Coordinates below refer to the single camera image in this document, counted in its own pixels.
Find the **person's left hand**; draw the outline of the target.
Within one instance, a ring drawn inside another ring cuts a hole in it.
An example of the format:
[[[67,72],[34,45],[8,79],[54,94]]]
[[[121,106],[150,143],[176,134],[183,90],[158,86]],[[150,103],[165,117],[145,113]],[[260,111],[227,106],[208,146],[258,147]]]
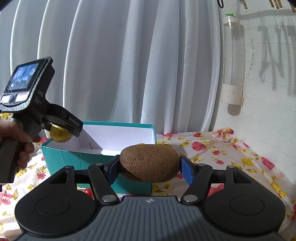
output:
[[[22,150],[18,154],[17,165],[20,169],[25,169],[34,152],[34,143],[39,143],[41,137],[37,135],[32,139],[21,127],[12,121],[1,120],[1,138],[13,138],[15,141],[24,143]]]

